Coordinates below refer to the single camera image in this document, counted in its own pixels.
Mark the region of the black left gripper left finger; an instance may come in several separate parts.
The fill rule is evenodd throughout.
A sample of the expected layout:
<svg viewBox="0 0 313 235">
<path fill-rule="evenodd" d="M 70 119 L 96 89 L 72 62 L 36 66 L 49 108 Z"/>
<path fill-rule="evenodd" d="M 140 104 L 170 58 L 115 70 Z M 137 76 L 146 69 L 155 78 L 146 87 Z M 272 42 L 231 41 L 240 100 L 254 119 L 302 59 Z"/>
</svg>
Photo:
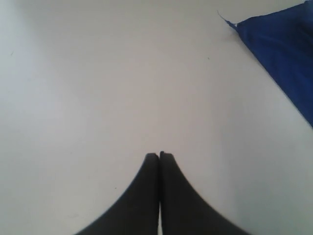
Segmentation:
<svg viewBox="0 0 313 235">
<path fill-rule="evenodd" d="M 157 235 L 159 157 L 145 156 L 137 175 L 119 199 L 79 235 Z"/>
</svg>

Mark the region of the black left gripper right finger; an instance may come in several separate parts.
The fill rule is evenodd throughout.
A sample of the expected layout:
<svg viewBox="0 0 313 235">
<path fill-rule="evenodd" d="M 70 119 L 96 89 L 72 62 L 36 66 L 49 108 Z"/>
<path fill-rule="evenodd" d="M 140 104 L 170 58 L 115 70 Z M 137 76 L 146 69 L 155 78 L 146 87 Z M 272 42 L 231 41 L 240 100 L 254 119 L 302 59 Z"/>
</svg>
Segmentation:
<svg viewBox="0 0 313 235">
<path fill-rule="evenodd" d="M 171 153 L 160 152 L 161 226 L 164 235 L 246 235 L 194 190 Z"/>
</svg>

